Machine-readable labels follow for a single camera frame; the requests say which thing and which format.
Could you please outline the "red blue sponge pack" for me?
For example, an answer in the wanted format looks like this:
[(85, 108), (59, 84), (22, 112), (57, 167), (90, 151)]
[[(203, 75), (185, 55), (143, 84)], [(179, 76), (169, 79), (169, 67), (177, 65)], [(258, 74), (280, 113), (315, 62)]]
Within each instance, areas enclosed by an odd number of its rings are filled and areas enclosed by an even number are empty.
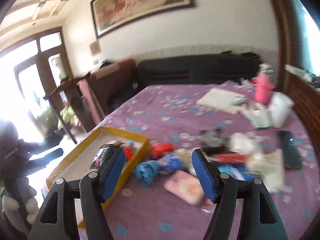
[(222, 165), (222, 166), (219, 166), (218, 169), (221, 173), (227, 173), (234, 179), (245, 181), (244, 176), (240, 173), (240, 171), (237, 168), (234, 168), (232, 166)]

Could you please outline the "red packet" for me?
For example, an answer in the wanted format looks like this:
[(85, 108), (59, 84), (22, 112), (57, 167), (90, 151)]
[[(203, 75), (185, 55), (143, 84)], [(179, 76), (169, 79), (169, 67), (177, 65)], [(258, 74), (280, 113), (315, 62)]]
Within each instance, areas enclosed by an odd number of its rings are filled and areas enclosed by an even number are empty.
[(223, 164), (239, 164), (244, 165), (248, 159), (247, 155), (238, 153), (216, 154), (213, 156), (213, 161)]

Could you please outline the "pink tissue pack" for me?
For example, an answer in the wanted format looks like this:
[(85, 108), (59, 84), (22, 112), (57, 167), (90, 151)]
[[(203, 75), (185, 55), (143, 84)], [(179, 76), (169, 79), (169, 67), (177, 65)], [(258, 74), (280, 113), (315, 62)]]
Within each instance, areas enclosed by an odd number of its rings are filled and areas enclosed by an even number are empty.
[(164, 183), (164, 188), (190, 205), (199, 205), (204, 198), (198, 178), (181, 170), (176, 171)]

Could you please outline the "red plastic bag bundle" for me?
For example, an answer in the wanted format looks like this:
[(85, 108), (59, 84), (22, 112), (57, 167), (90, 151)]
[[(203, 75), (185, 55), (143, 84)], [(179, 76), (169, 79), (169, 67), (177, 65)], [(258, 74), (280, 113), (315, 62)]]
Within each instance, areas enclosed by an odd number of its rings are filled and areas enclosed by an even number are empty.
[(161, 158), (166, 153), (170, 153), (174, 150), (173, 145), (170, 143), (157, 142), (151, 145), (150, 157), (153, 160)]

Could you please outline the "floral white tissue pack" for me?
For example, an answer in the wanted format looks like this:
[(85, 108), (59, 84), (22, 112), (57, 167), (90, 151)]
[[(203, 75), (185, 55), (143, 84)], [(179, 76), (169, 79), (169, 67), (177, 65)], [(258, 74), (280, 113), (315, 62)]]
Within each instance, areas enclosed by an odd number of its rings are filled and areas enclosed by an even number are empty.
[(193, 150), (186, 150), (183, 148), (177, 149), (174, 151), (174, 155), (179, 157), (183, 167), (188, 167), (191, 164), (191, 156)]

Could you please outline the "blue white tissue pack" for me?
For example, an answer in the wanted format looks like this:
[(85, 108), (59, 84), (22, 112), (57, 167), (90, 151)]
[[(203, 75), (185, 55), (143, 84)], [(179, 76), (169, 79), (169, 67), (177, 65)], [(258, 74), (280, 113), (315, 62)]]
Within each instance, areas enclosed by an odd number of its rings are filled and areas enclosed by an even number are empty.
[(172, 153), (164, 155), (157, 162), (160, 174), (172, 174), (182, 168), (180, 158)]

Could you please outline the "yellow cardboard box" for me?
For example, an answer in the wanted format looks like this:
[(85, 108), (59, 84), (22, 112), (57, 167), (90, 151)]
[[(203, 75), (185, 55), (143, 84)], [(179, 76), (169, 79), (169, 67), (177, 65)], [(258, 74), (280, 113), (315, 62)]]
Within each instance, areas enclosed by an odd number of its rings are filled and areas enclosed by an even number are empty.
[(110, 126), (94, 129), (85, 139), (53, 169), (46, 179), (47, 189), (51, 189), (58, 178), (66, 181), (81, 179), (91, 171), (97, 171), (102, 165), (106, 152), (119, 144), (119, 147), (133, 143), (135, 152), (125, 158), (125, 164), (114, 190), (116, 195), (126, 184), (138, 164), (146, 159), (151, 150), (150, 139), (146, 135), (129, 132)]

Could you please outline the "black smartphone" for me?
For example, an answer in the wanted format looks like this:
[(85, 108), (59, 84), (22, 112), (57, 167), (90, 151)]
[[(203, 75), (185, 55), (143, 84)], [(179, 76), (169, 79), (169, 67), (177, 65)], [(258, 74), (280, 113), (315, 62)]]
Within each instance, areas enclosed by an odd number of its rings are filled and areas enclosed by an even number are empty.
[(293, 134), (289, 131), (278, 131), (278, 136), (283, 151), (285, 168), (300, 170), (302, 161)]

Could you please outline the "black motor device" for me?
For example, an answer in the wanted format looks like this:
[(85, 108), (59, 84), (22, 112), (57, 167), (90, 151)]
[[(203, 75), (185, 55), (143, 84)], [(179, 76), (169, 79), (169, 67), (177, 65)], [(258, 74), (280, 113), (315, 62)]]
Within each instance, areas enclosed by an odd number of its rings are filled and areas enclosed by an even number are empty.
[(207, 155), (221, 154), (227, 151), (228, 138), (220, 128), (199, 131), (201, 150)]

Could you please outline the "white work glove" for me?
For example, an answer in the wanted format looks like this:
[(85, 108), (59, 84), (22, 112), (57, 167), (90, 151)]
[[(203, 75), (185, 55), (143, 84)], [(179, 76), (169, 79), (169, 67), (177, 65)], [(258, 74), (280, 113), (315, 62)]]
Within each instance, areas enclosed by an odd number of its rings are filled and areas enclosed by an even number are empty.
[(267, 129), (271, 126), (269, 111), (262, 103), (250, 102), (240, 113), (254, 129)]

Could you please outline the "dark wooden chair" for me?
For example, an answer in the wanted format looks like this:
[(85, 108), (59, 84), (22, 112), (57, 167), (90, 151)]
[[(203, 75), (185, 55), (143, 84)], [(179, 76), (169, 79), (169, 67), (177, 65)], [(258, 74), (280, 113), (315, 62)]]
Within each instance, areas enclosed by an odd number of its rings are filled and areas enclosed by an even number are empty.
[(55, 106), (54, 99), (56, 96), (59, 96), (61, 92), (64, 92), (67, 97), (67, 105), (71, 106), (78, 117), (82, 130), (85, 133), (91, 131), (103, 120), (105, 113), (89, 83), (90, 77), (91, 74), (87, 73), (81, 77), (65, 79), (59, 87), (56, 87), (43, 98), (50, 103), (56, 117), (61, 121), (63, 130), (75, 144), (78, 142), (61, 116), (60, 110)]

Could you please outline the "pink thermos bottle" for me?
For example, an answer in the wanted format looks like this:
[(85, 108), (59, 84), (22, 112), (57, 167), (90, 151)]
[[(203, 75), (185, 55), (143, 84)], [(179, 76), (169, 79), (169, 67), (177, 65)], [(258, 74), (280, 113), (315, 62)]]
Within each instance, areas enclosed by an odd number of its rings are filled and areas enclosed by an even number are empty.
[(252, 80), (255, 85), (254, 98), (256, 102), (265, 105), (269, 103), (274, 89), (273, 76), (274, 71), (270, 64), (259, 64), (257, 76)]

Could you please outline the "wooden glass door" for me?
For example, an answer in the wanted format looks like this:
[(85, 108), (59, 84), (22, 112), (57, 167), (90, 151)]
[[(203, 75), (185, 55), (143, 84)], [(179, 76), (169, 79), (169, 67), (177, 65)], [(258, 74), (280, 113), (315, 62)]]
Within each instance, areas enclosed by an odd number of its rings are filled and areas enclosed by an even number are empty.
[(55, 110), (62, 110), (64, 103), (59, 95), (54, 96), (52, 102), (44, 97), (56, 89), (61, 80), (73, 77), (62, 28), (31, 35), (17, 42), (15, 49), (19, 56), (24, 56), (14, 67), (18, 88), (31, 121), (46, 138), (59, 127)]

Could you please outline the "black sofa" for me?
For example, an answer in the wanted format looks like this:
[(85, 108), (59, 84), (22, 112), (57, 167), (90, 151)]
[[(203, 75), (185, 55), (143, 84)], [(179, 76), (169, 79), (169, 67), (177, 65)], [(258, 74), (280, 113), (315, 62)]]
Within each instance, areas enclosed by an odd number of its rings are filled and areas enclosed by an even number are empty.
[(136, 67), (138, 88), (150, 85), (208, 85), (256, 76), (260, 56), (253, 53), (186, 55), (143, 60)]

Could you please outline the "framed horse painting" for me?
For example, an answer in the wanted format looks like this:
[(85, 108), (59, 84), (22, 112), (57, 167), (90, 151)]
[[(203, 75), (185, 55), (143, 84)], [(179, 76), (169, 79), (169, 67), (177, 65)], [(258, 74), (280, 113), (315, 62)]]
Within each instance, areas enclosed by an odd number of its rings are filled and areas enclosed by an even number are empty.
[(96, 38), (101, 38), (140, 18), (194, 6), (194, 0), (92, 0), (91, 12)]

